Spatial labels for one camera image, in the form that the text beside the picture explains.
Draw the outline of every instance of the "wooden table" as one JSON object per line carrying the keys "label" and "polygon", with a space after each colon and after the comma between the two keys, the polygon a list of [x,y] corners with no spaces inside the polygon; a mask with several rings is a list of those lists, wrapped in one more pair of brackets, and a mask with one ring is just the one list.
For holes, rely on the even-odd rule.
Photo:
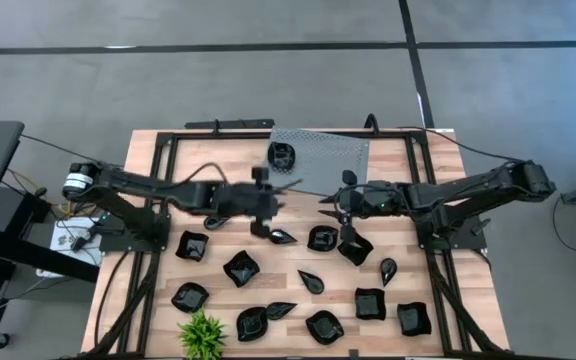
{"label": "wooden table", "polygon": [[[446,133],[454,136],[451,130]],[[157,131],[154,130],[133,133],[126,171],[149,174],[156,134]],[[437,135],[429,134],[428,137],[437,181],[445,182],[465,176],[457,146]],[[214,161],[223,167],[231,182],[250,181],[250,168],[263,162],[267,143],[267,139],[183,140],[179,143],[174,180],[179,181],[203,163]],[[166,151],[164,150],[164,162],[167,158]],[[420,152],[417,159],[423,181],[425,174]],[[161,169],[160,176],[163,177],[165,164],[162,164]],[[207,169],[201,172],[197,179],[218,177],[214,169]],[[411,181],[402,140],[371,141],[368,179]],[[143,204],[143,199],[128,198],[135,205]],[[177,340],[177,323],[185,323],[190,316],[173,307],[170,299],[182,284],[189,281],[203,285],[210,292],[206,313],[226,324],[225,331],[229,337],[226,340],[224,356],[347,356],[349,349],[358,349],[362,356],[443,354],[426,259],[417,247],[412,221],[405,217],[356,221],[357,231],[372,242],[375,249],[362,266],[355,267],[336,250],[316,253],[306,248],[308,232],[313,226],[338,227],[334,219],[317,212],[317,209],[323,209],[317,204],[318,200],[316,196],[295,192],[284,197],[283,201],[287,205],[273,220],[272,227],[282,228],[299,240],[297,244],[284,246],[273,245],[269,241],[251,236],[249,220],[245,218],[232,219],[222,229],[208,232],[202,226],[202,217],[191,217],[172,209],[173,225],[168,249],[161,256],[146,356],[183,356],[184,350]],[[210,236],[207,253],[199,263],[179,259],[174,254],[184,230],[207,233]],[[261,273],[246,286],[237,289],[225,275],[222,265],[243,249],[259,263]],[[499,346],[507,348],[506,334],[488,266],[468,250],[453,251],[453,255],[464,305],[489,337]],[[94,323],[101,295],[119,257],[120,254],[110,254],[104,258],[101,265],[82,351],[93,347]],[[101,334],[109,329],[124,307],[132,257],[130,254],[123,262],[111,284],[108,299],[102,309]],[[392,257],[399,266],[395,278],[385,288],[388,317],[385,321],[359,320],[355,318],[355,289],[382,288],[379,263],[385,257]],[[324,293],[310,294],[302,284],[297,269],[321,277],[326,285]],[[261,339],[250,343],[238,342],[235,327],[237,315],[249,307],[265,306],[273,301],[296,302],[299,305],[284,319],[271,321],[268,332]],[[432,335],[413,338],[401,335],[399,321],[396,319],[397,304],[413,301],[427,304],[433,323]],[[449,314],[453,348],[458,349],[454,315],[450,306],[445,304]],[[334,313],[345,330],[345,336],[331,346],[322,346],[315,342],[308,334],[304,322],[307,317],[323,309]],[[129,350],[136,347],[140,313],[141,309],[137,309],[133,317]]]}

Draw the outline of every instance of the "green plant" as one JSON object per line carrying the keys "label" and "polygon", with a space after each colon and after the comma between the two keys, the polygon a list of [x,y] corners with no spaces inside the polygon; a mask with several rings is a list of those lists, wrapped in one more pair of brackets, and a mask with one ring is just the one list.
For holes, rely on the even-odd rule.
{"label": "green plant", "polygon": [[206,318],[204,309],[192,314],[192,319],[185,325],[180,325],[181,334],[179,340],[186,348],[186,357],[189,359],[219,359],[221,357],[224,343],[221,341],[226,337],[222,334],[223,324],[212,316]]}

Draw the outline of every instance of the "gray floor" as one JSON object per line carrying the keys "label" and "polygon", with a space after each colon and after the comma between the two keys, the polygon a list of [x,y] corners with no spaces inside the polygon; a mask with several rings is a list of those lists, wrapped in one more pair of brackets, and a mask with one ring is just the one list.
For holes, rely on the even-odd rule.
{"label": "gray floor", "polygon": [[[418,41],[576,40],[576,1],[409,3]],[[394,0],[0,0],[0,47],[404,39]],[[420,56],[437,127],[576,187],[576,49]],[[123,162],[134,129],[262,117],[351,127],[368,112],[382,127],[421,124],[406,50],[0,56],[0,120],[110,162]],[[499,164],[462,156],[471,174]],[[71,160],[24,141],[12,168],[57,197]],[[494,210],[485,231],[512,348],[576,358],[576,253],[555,238],[554,200]],[[559,210],[576,246],[576,206]],[[35,281],[19,271],[15,290]],[[75,354],[92,291],[71,281],[14,301],[1,328],[15,342],[0,359]]]}

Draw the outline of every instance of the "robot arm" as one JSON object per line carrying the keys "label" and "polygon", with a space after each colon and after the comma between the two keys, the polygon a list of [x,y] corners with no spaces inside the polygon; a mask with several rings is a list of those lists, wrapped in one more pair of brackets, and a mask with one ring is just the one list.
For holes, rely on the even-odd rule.
{"label": "robot arm", "polygon": [[[352,236],[352,218],[372,216],[408,216],[432,234],[449,237],[470,217],[515,200],[544,201],[556,191],[543,167],[532,161],[509,161],[487,173],[440,185],[387,181],[357,185],[354,174],[343,178],[348,186],[321,201],[334,203],[343,213],[320,210],[342,224],[342,239],[344,234]],[[458,200],[464,201],[447,204]]]}
{"label": "robot arm", "polygon": [[253,168],[254,183],[229,184],[226,181],[190,181],[179,183],[159,180],[125,172],[101,163],[74,163],[62,193],[68,200],[94,203],[121,218],[126,227],[148,238],[156,225],[155,213],[150,208],[139,208],[118,193],[151,197],[171,204],[192,215],[220,217],[251,216],[254,235],[264,237],[269,222],[281,205],[275,195],[280,190],[267,183],[268,170]]}

